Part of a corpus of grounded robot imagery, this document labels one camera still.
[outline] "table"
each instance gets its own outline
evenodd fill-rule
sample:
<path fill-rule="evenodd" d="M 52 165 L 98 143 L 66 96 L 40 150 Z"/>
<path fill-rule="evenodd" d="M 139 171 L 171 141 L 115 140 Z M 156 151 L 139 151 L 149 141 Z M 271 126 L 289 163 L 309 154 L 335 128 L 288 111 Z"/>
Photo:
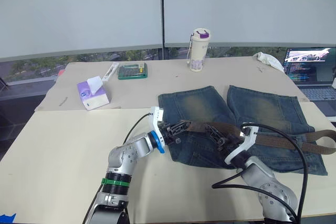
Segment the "table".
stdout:
<path fill-rule="evenodd" d="M 288 76 L 263 64 L 256 57 L 206 59 L 201 72 L 188 70 L 185 60 L 150 60 L 146 63 L 149 76 L 146 79 L 118 80 L 115 73 L 104 84 L 112 101 L 100 109 L 149 108 L 158 104 L 159 94 L 208 85 L 214 86 L 226 100 L 229 84 L 261 92 L 297 96 L 299 102 L 309 102 Z M 111 62 L 69 63 L 36 111 L 85 110 L 79 99 L 77 83 L 94 76 L 102 77 L 110 66 Z"/>
<path fill-rule="evenodd" d="M 313 103 L 300 105 L 316 130 L 335 129 Z M 36 112 L 0 162 L 1 211 L 17 213 L 19 223 L 81 223 L 105 175 L 110 150 L 148 111 Z M 148 130 L 144 120 L 134 134 Z M 305 216 L 336 212 L 336 156 L 323 160 L 329 175 L 309 175 Z M 261 219 L 254 192 L 211 189 L 211 184 L 233 174 L 234 170 L 173 162 L 169 152 L 162 155 L 155 150 L 139 160 L 132 178 L 131 223 Z M 299 196 L 301 174 L 276 176 Z M 240 178 L 234 182 L 244 184 Z"/>

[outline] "denim jeans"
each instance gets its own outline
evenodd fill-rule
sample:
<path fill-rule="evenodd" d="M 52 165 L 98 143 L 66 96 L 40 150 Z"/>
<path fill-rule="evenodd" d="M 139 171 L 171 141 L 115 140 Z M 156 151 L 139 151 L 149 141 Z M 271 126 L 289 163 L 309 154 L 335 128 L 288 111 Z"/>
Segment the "denim jeans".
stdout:
<path fill-rule="evenodd" d="M 198 122 L 224 122 L 240 126 L 243 122 L 262 123 L 293 135 L 297 143 L 304 142 L 302 133 L 312 132 L 295 97 L 267 94 L 230 86 L 228 104 L 214 87 L 183 91 L 159 96 L 159 106 L 164 109 L 163 120 L 176 123 L 180 120 Z M 267 131 L 259 134 L 270 134 Z M 233 169 L 225 164 L 216 150 L 216 144 L 206 134 L 184 132 L 180 144 L 169 145 L 172 159 L 183 164 Z M 295 150 L 254 145 L 248 152 L 258 156 L 271 169 L 285 173 L 302 173 L 302 161 Z M 309 173 L 327 175 L 321 155 L 305 153 Z"/>

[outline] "tissue box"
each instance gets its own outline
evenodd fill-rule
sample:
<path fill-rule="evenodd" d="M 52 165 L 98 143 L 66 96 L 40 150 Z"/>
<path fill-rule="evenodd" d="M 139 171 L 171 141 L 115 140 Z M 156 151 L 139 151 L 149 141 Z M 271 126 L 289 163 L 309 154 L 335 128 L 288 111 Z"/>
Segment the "tissue box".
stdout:
<path fill-rule="evenodd" d="M 77 84 L 79 97 L 87 110 L 93 110 L 110 103 L 104 87 L 100 87 L 95 94 L 92 94 L 86 81 Z"/>

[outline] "brown belt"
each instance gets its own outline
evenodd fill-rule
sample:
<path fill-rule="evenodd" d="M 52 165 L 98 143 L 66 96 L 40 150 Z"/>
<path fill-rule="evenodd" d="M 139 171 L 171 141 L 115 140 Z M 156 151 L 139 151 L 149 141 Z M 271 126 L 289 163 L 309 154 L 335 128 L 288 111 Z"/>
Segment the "brown belt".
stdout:
<path fill-rule="evenodd" d="M 187 128 L 187 131 L 192 132 L 206 132 L 205 125 L 210 125 L 216 128 L 219 132 L 221 132 L 224 136 L 228 134 L 240 135 L 240 129 L 232 124 L 228 123 L 219 123 L 219 122 L 210 122 L 210 123 L 200 123 L 200 122 L 192 122 L 190 126 Z M 336 152 L 336 148 L 324 147 L 317 144 L 311 144 L 324 136 L 327 136 L 336 142 L 336 131 L 333 130 L 323 130 L 310 132 L 304 135 L 307 139 L 307 142 L 302 143 L 302 151 L 311 152 L 316 154 L 330 155 Z M 270 147 L 277 148 L 286 148 L 290 150 L 294 150 L 294 146 L 285 138 L 277 137 L 277 136 L 267 136 L 267 135 L 257 135 L 256 144 L 265 145 Z"/>

